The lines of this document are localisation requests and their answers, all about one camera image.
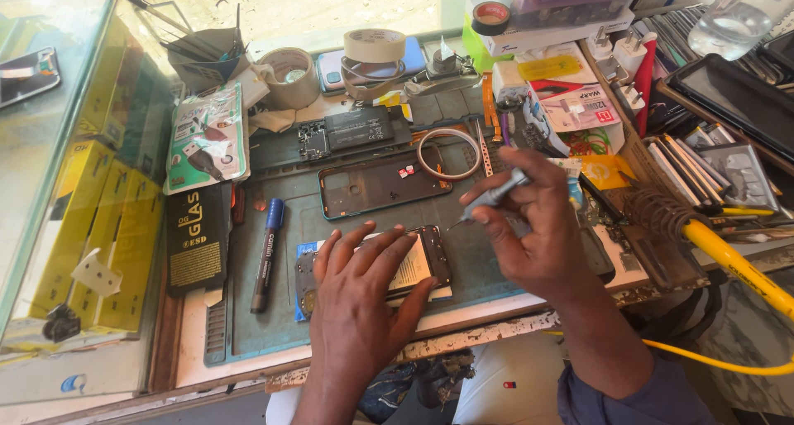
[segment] battery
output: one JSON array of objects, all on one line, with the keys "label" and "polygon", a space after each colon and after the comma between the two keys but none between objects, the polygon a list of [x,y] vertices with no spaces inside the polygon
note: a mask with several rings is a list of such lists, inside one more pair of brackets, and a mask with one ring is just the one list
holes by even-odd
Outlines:
[{"label": "battery", "polygon": [[331,151],[387,140],[395,133],[384,105],[325,117]]}]

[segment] screwdriver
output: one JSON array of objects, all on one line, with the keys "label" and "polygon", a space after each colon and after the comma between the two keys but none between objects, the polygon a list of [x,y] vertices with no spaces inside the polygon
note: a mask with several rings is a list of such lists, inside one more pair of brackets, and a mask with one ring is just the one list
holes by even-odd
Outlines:
[{"label": "screwdriver", "polygon": [[502,186],[491,188],[485,191],[480,197],[475,198],[465,210],[463,210],[463,215],[455,222],[455,225],[462,223],[473,221],[474,217],[471,217],[471,212],[476,207],[482,207],[483,205],[487,207],[497,207],[502,202],[504,196],[507,196],[507,193],[510,192],[516,186],[526,186],[532,183],[532,179],[524,175],[524,172],[521,169],[514,167],[513,170],[510,172],[510,179],[505,182]]}]

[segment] glass counter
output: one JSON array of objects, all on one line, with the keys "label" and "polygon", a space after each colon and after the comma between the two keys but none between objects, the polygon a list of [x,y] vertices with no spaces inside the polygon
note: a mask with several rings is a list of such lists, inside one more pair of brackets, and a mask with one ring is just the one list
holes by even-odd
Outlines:
[{"label": "glass counter", "polygon": [[46,72],[60,76],[0,108],[0,404],[145,380],[183,86],[172,93],[162,48],[139,25],[119,0],[0,0],[0,63],[54,48]]}]

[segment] dirt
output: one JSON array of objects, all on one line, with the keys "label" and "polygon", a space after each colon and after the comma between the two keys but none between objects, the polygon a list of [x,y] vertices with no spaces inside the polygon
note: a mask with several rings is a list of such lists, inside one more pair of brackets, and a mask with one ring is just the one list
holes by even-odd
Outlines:
[{"label": "dirt", "polygon": [[[147,0],[150,3],[169,0]],[[235,24],[247,41],[354,27],[381,27],[403,33],[440,28],[440,0],[170,0],[193,30]]]}]

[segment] blue sleeve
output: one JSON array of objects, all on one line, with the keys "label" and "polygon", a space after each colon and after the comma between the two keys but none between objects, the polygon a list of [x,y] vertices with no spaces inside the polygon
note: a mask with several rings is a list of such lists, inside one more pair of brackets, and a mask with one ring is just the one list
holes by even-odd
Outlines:
[{"label": "blue sleeve", "polygon": [[566,425],[716,425],[677,364],[653,353],[648,383],[621,400],[604,396],[565,368],[557,390],[557,407]]}]

